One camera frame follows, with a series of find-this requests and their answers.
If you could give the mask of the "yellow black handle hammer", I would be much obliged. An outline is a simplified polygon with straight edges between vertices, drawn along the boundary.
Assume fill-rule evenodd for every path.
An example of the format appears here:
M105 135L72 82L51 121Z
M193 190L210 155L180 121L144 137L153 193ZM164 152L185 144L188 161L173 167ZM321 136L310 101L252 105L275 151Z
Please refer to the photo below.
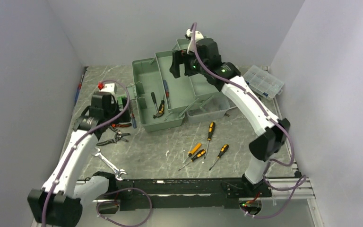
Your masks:
M158 107L158 111L156 114L153 115L153 118L159 118L159 117L162 117L163 114L164 114L164 106L165 106L165 99L163 97L163 99L161 100L161 103Z

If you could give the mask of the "blue red long screwdriver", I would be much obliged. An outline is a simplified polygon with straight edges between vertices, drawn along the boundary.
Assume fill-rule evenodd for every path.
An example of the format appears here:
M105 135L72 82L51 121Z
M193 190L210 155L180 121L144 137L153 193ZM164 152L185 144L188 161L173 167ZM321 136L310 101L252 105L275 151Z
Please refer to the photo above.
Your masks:
M164 89L165 89L165 96L166 96L168 107L171 108L169 87L168 87L168 84L167 84L166 80L163 80L163 85L164 85Z

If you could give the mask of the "green label screwdriver bit box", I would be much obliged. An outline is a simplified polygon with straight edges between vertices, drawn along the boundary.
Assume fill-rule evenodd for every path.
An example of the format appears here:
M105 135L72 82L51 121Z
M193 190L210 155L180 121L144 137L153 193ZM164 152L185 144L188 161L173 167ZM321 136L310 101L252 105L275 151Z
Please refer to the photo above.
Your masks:
M119 107L126 106L127 101L128 101L128 98L126 96L118 96L117 97L117 103L118 103Z

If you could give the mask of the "short yellow screwdriver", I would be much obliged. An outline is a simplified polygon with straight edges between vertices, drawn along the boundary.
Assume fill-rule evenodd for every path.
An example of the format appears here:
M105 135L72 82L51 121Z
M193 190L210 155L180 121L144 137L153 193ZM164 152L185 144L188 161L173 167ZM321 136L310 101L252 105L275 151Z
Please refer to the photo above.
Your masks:
M202 146L202 143L198 143L196 144L196 146L188 153L187 158L183 161L183 163L185 163L189 158L191 158L196 152L197 150Z

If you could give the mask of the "yellow black medium screwdriver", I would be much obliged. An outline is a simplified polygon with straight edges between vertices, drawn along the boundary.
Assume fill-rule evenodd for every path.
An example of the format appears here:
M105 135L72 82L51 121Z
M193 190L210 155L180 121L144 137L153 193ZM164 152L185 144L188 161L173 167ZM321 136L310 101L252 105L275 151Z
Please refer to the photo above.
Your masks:
M192 155L191 157L188 157L187 159L189 160L189 162L187 162L184 166L182 166L180 170L182 170L184 167L186 167L188 164L193 163L195 160L204 157L206 155L207 151L205 149L201 149L200 151L197 151L194 155Z

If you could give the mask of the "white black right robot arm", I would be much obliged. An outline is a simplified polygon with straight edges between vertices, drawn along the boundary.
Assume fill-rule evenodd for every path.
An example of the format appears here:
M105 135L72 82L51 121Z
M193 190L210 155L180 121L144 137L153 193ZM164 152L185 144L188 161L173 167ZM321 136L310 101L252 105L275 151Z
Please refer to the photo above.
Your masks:
M207 82L228 97L243 113L253 127L257 138L249 144L251 160L242 182L242 192L255 195L264 180L270 161L287 139L290 122L268 110L249 88L235 65L223 62L217 43L211 38L191 41L189 48L172 53L169 71L174 78L181 76L180 65L184 65L184 75L201 74Z

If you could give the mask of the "green toolbox base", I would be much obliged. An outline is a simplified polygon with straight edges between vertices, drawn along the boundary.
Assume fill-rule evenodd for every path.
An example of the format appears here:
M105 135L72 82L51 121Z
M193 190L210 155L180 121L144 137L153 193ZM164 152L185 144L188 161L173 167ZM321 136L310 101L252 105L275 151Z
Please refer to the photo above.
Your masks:
M147 132L175 128L182 125L184 115L168 110L165 101L162 117L153 118L163 97L164 85L155 58L132 62L135 97L141 125Z

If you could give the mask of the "yellow black stubby screwdriver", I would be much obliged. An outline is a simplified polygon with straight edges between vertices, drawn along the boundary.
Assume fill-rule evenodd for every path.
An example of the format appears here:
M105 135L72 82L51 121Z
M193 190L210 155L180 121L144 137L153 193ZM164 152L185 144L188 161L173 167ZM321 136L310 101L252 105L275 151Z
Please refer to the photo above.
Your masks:
M215 166L215 164L218 162L218 160L221 159L221 157L228 151L229 149L229 145L228 144L224 144L222 146L222 148L220 149L217 157L216 157L216 160L214 161L214 163L212 164L212 166L209 168L209 171L211 171L213 169L213 167Z

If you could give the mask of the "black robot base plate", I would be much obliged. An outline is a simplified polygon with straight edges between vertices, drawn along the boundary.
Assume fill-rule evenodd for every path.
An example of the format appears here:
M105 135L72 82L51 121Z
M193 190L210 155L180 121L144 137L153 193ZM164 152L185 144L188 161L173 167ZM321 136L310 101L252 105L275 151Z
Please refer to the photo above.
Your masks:
M264 183L252 186L241 177L126 179L111 185L99 201L118 201L121 211L137 209L223 207L237 209L253 199L267 199L272 192Z

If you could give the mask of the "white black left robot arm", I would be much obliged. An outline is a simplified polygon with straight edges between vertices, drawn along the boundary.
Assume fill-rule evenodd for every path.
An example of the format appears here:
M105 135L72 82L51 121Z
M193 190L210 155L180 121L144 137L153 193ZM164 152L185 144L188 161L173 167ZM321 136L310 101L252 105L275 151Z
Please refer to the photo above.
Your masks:
M99 196L112 198L118 181L126 174L110 164L112 173L97 172L87 183L78 185L78 177L92 151L99 151L98 141L108 127L122 122L129 114L130 96L126 95L123 109L113 92L95 92L91 105L76 120L70 142L53 173L41 189L32 189L27 197L34 219L43 227L75 227L85 206Z

